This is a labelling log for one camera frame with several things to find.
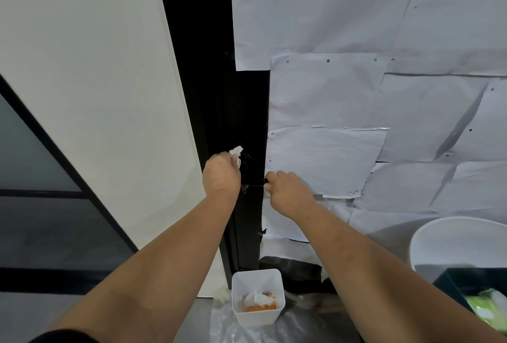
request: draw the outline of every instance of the forearm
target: forearm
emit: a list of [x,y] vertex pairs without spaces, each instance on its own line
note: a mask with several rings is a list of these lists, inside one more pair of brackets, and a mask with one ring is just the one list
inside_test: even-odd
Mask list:
[[472,313],[324,207],[295,221],[368,343],[504,341]]
[[236,197],[214,193],[95,287],[53,328],[101,343],[172,341],[218,249]]

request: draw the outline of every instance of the white wall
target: white wall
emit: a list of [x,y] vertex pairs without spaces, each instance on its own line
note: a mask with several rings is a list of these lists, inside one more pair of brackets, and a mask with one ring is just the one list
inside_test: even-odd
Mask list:
[[0,0],[0,73],[138,247],[204,196],[162,0]]

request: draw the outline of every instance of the right arm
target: right arm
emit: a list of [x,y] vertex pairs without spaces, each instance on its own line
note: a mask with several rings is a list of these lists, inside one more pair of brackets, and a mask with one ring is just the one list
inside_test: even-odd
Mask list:
[[308,238],[368,343],[507,340],[387,250],[333,215],[295,173],[269,172],[271,206]]

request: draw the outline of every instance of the left hand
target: left hand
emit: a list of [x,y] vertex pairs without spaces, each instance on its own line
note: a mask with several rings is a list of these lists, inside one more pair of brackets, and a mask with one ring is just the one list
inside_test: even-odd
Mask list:
[[229,193],[235,198],[239,195],[241,185],[241,173],[237,166],[237,155],[222,152],[213,155],[208,161],[202,173],[202,184],[206,196],[213,193]]

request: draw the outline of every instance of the clear plastic bag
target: clear plastic bag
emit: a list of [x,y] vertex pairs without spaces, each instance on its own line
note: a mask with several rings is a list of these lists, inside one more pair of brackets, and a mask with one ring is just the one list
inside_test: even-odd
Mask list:
[[272,325],[241,327],[231,307],[230,294],[215,298],[210,343],[359,343],[360,338],[338,296],[292,295]]

